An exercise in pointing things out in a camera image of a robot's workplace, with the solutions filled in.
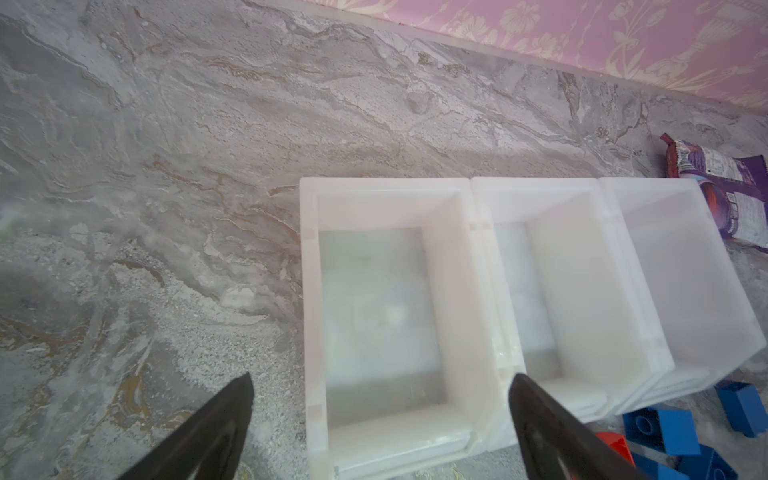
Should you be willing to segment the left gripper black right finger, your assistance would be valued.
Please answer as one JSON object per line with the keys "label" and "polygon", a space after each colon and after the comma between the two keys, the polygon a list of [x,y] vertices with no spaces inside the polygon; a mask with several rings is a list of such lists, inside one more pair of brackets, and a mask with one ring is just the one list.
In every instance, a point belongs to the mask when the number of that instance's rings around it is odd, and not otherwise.
{"label": "left gripper black right finger", "polygon": [[508,403],[528,478],[646,477],[528,375],[514,376]]}

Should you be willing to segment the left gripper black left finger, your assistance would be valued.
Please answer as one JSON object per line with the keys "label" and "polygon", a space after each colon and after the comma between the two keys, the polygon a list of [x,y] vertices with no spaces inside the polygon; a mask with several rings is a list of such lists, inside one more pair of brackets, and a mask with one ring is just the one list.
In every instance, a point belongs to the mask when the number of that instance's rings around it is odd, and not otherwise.
{"label": "left gripper black left finger", "polygon": [[233,379],[123,479],[232,479],[253,412],[251,375]]}

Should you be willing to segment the red lego brick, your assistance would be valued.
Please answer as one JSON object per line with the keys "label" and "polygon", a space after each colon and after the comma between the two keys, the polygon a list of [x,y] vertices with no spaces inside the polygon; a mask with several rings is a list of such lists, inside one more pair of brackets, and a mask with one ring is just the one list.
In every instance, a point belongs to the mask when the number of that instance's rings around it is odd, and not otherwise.
{"label": "red lego brick", "polygon": [[596,436],[600,438],[611,449],[618,453],[624,460],[635,467],[635,461],[624,435],[616,432],[597,432]]}

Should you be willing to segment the blue lego brick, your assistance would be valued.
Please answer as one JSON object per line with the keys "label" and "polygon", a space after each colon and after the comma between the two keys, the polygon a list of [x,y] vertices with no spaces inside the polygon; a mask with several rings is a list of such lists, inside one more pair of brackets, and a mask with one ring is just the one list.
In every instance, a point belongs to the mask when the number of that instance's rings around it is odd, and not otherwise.
{"label": "blue lego brick", "polygon": [[677,471],[690,480],[738,480],[739,474],[711,446],[700,444],[699,455],[684,455]]}
{"label": "blue lego brick", "polygon": [[647,407],[622,415],[628,441],[669,456],[699,455],[693,414],[688,410]]}
{"label": "blue lego brick", "polygon": [[637,453],[632,453],[636,468],[651,480],[689,480],[690,477],[673,468],[651,460]]}
{"label": "blue lego brick", "polygon": [[733,430],[749,438],[767,430],[767,411],[753,384],[723,381],[715,390]]}

